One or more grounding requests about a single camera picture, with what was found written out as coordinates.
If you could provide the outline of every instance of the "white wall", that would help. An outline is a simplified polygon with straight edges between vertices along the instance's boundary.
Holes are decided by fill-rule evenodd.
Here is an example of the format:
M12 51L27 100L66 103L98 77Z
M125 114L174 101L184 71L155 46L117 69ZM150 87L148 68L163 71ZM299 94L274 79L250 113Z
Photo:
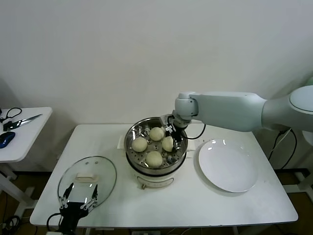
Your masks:
M76 124L169 113L179 91L289 92L312 70L312 12L310 0L0 1L0 78L22 106L54 109L51 153L16 167L52 169Z

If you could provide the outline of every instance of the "table leg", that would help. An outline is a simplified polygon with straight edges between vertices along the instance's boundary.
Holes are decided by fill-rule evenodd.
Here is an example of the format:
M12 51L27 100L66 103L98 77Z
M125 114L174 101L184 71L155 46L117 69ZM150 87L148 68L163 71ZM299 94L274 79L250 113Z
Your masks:
M8 164L0 164L0 171L6 176L10 177L12 180L16 180L17 175L13 173L11 167Z
M86 228L85 235L90 235L91 228Z
M0 174L0 187L19 202L27 205L32 205L34 203L33 199L31 199L26 193L16 187L12 182L9 181L9 179L4 177L2 174Z
M313 202L313 189L311 188L313 184L313 174L309 175L307 178L305 178L301 172L296 172L295 175L300 183L297 185L283 185L286 193L306 192Z

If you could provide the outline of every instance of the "white robotic arm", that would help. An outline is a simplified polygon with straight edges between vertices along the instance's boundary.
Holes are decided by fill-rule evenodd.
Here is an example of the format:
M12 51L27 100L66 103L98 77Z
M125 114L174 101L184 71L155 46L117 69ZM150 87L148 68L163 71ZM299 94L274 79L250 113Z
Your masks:
M313 132L313 86L273 100L242 92L180 93L175 100L171 123L183 129L192 119L243 132L290 127ZM170 124L164 116L161 120Z

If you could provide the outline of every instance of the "blue mouse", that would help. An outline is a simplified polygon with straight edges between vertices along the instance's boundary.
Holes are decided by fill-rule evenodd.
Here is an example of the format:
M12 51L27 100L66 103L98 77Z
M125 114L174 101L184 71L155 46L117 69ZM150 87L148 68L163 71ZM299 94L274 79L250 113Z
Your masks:
M0 148L6 147L15 137L15 132L9 131L0 135Z

